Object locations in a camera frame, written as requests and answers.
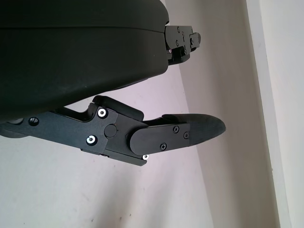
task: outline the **white wall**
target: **white wall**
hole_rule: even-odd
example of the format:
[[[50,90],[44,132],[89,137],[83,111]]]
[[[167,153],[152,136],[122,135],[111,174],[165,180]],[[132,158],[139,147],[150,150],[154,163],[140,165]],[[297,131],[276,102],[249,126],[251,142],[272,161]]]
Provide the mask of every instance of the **white wall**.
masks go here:
[[[227,126],[198,146],[214,227],[278,227],[243,1],[166,3],[171,24],[192,25],[201,34],[201,47],[180,65],[189,111]]]
[[[292,228],[304,227],[304,2],[302,0],[247,0],[251,18],[260,14],[265,42],[270,89],[273,96],[277,132],[277,150],[272,152],[272,166],[275,181],[280,221]],[[252,33],[258,32],[252,27]]]

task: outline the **black plastic housing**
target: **black plastic housing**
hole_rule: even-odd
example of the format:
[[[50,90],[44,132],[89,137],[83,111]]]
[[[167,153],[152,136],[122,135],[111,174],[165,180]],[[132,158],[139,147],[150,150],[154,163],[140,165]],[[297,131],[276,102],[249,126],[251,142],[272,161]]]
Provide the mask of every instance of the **black plastic housing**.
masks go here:
[[[0,122],[164,73],[168,21],[159,0],[2,0]]]

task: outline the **screw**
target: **screw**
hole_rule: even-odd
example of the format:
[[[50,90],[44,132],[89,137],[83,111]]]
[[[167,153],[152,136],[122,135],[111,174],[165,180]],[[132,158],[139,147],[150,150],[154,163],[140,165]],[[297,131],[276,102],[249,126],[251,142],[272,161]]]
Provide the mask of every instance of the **screw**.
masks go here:
[[[98,117],[105,119],[107,116],[107,111],[104,108],[101,108],[97,112]]]
[[[189,132],[185,132],[184,139],[188,139],[188,138],[189,138]]]
[[[164,151],[164,150],[166,150],[166,149],[167,149],[167,144],[162,143],[162,144],[161,144],[161,151]]]
[[[174,132],[174,133],[179,132],[179,130],[180,130],[180,128],[179,128],[178,126],[174,126],[174,127],[173,127],[173,132]]]
[[[36,127],[39,124],[39,119],[36,117],[32,117],[28,120],[29,125],[32,127]]]
[[[144,160],[148,160],[148,158],[149,158],[149,155],[147,154],[147,155],[144,155],[143,157],[142,157],[142,159],[144,159]]]
[[[89,146],[94,146],[94,145],[97,143],[97,138],[96,138],[96,136],[94,136],[94,135],[88,136],[87,139],[86,139],[86,143],[87,143]]]

